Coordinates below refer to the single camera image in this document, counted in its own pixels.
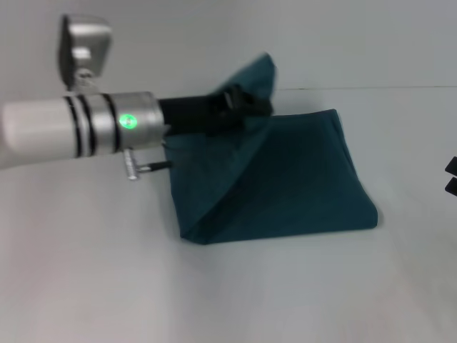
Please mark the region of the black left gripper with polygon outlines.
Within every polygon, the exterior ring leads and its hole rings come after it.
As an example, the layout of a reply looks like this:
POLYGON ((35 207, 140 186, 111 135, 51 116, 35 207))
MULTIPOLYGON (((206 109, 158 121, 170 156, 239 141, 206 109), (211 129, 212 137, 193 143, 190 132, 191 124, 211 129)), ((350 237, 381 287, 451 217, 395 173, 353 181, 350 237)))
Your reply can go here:
POLYGON ((215 135, 241 124, 244 116, 270 116, 270 99, 262 99, 231 87, 206 96, 159 100, 168 127, 166 136, 179 134, 215 135))

